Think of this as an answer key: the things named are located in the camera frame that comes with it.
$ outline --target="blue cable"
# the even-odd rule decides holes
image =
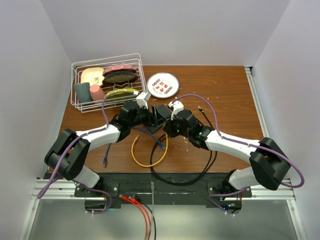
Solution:
[[[145,130],[141,127],[137,127],[137,126],[134,126],[133,129],[138,129],[138,130],[141,130],[141,131],[144,131],[145,133],[149,134],[151,137],[154,138],[154,140],[157,141],[157,143],[159,144],[159,146],[162,148],[162,149],[166,149],[166,146],[160,142],[151,132],[149,132],[148,130]],[[103,159],[103,165],[104,166],[107,166],[107,162],[108,162],[108,153],[109,153],[109,150],[110,150],[110,147],[111,147],[111,143],[109,144],[108,148],[106,149],[106,152],[105,152],[105,156],[104,156],[104,159]]]

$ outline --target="dish rack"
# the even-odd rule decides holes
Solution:
[[[140,93],[147,91],[147,84],[145,80],[144,71],[142,68],[141,56],[139,53],[113,56],[113,57],[88,60],[88,61],[78,61],[78,62],[74,62],[71,65],[70,103],[76,109],[80,110],[82,113],[101,110],[102,102],[103,102],[102,100],[80,103],[77,98],[74,85],[81,83],[81,74],[86,68],[101,67],[105,69],[110,66],[123,65],[123,64],[134,66],[136,69],[135,74],[138,76],[138,79],[134,82],[129,82],[129,81],[121,82],[119,84],[114,84],[113,86],[102,87],[102,90],[104,91],[104,93],[107,94],[113,90],[125,89],[125,88],[132,88],[139,91]],[[130,100],[130,99],[135,100],[135,97],[133,97],[132,95],[128,95],[128,96],[120,96],[120,97],[107,99],[104,103],[103,108],[109,109],[109,108],[119,107],[119,106],[122,106],[126,100]]]

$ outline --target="plate with red pattern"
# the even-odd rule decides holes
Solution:
[[[146,83],[149,93],[160,99],[167,99],[179,90],[178,79],[170,73],[159,72],[151,76]]]

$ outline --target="white wall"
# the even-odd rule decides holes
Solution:
[[[310,240],[320,235],[319,13],[318,0],[292,0],[253,67],[269,133],[305,176],[294,192]]]
[[[38,0],[0,7],[0,239],[19,237],[57,137],[71,62]]]
[[[41,0],[71,61],[253,66],[289,0]]]

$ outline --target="wood grain surface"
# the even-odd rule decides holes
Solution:
[[[175,97],[188,93],[195,93],[208,99],[214,107],[219,129],[226,133],[246,139],[260,140],[263,138],[255,104],[243,66],[144,66],[146,81],[155,73],[165,72],[176,76],[180,82],[180,89]],[[167,104],[169,99],[151,97],[149,106]],[[185,109],[191,110],[205,125],[205,118],[197,109],[201,106],[213,126],[214,117],[206,103],[196,97],[185,97],[181,100]],[[120,108],[106,109],[111,119]],[[83,131],[100,127],[105,119],[100,110],[81,113],[68,101],[60,131],[70,128]],[[158,131],[159,137],[164,132]],[[150,153],[155,143],[148,134],[136,129],[121,142],[112,144],[108,154],[107,168],[103,167],[103,159],[107,145],[96,148],[88,153],[85,165],[95,172],[149,172],[149,168],[138,166],[131,157],[131,145],[134,138],[140,135],[135,146],[135,156],[143,164],[148,165]],[[162,156],[160,147],[156,150],[153,162]],[[170,138],[168,153],[161,164],[155,167],[157,172],[201,172],[210,156],[210,152],[198,149],[182,136]],[[215,164],[210,172],[229,172],[233,169],[243,169],[249,164],[236,157],[219,152]]]

